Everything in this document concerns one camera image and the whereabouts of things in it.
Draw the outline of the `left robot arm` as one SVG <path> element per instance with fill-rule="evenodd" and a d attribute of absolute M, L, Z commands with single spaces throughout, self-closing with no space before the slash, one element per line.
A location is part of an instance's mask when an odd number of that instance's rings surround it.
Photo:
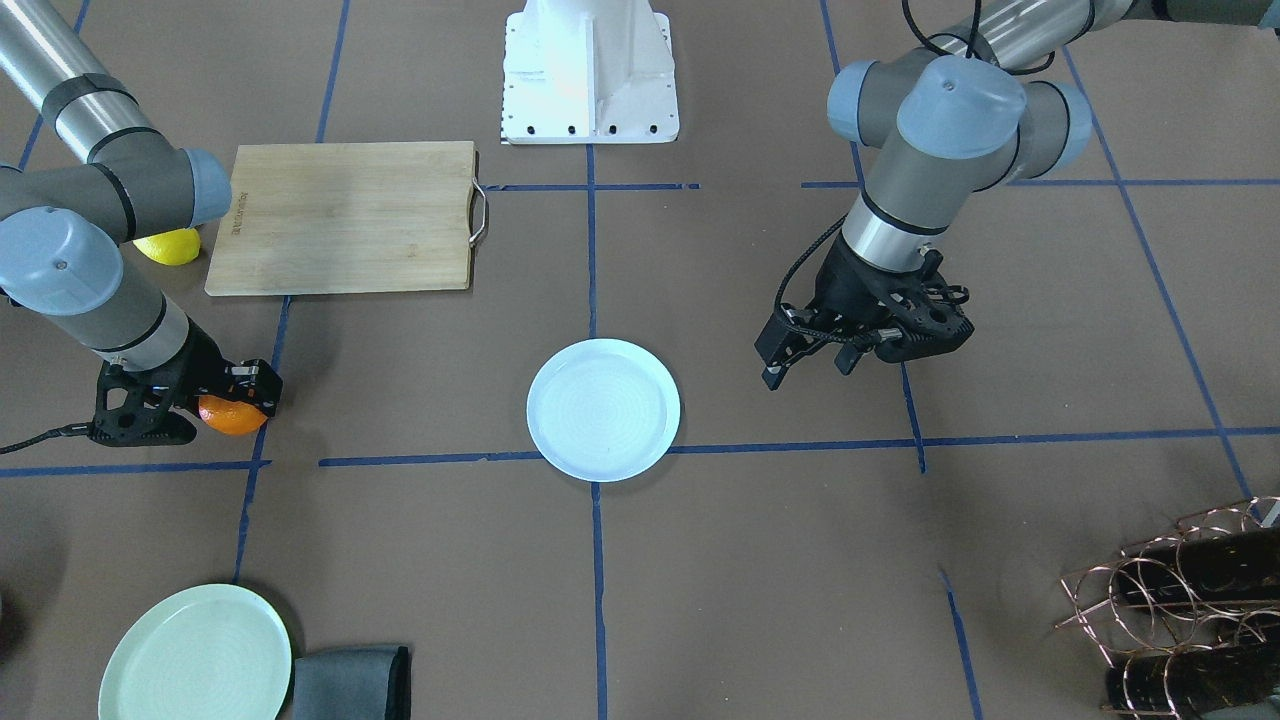
<path fill-rule="evenodd" d="M 810 247 L 826 258 L 813 299 L 776 296 L 755 348 L 776 389 L 801 359 L 838 347 L 849 374 L 867 355 L 905 363 L 961 347 L 974 327 L 966 288 L 941 274 L 940 238 L 974 193 L 1046 176 L 1087 146 L 1084 95 L 1028 81 L 1038 60 L 1123 19 L 1129 1 L 978 1 L 969 20 L 893 61 L 835 78 L 832 129 L 877 155 L 850 210 Z"/>

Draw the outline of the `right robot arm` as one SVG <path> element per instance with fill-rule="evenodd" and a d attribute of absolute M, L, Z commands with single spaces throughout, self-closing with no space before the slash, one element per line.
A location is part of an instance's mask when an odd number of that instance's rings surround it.
<path fill-rule="evenodd" d="M 78 156 L 77 167 L 3 168 L 3 295 L 102 361 L 93 415 L 44 432 L 108 447 L 186 445 L 219 404 L 276 415 L 282 378 L 232 363 L 127 261 L 122 245 L 192 231 L 233 210 L 230 179 L 202 149 L 179 149 L 47 1 L 3 4 L 3 70 Z"/>

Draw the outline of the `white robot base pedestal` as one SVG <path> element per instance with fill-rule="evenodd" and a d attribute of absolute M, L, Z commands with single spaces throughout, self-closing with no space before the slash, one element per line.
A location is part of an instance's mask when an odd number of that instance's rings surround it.
<path fill-rule="evenodd" d="M 527 1 L 506 18 L 500 141 L 671 143 L 669 18 L 649 1 Z"/>

